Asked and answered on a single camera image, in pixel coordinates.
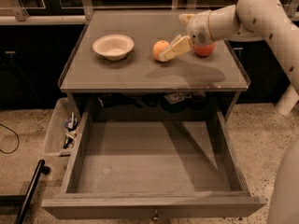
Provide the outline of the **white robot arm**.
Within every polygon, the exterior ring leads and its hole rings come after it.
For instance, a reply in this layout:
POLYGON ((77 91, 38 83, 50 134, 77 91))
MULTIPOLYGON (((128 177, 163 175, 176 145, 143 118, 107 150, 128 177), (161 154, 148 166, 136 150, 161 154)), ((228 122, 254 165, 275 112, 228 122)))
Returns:
MULTIPOLYGON (((238 0, 235 5, 197 14, 181 14, 186 35, 177 36, 158 55, 161 62, 180 56, 193 47, 219 40, 263 39, 272 50, 290 86, 276 109, 286 116, 299 101, 299 27, 279 0, 238 0)), ((278 167, 267 224, 299 224, 299 140, 286 150, 278 167)))

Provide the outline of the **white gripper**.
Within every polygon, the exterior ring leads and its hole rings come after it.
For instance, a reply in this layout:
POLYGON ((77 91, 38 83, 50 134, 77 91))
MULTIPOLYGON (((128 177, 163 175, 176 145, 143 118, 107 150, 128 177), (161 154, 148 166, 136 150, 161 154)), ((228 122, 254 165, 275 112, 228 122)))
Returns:
POLYGON ((197 14, 185 13, 178 16, 180 22, 187 25, 187 35, 177 35, 159 54, 161 62, 168 62, 177 56, 185 54, 195 46, 201 47, 214 42, 209 31, 210 10, 197 14))

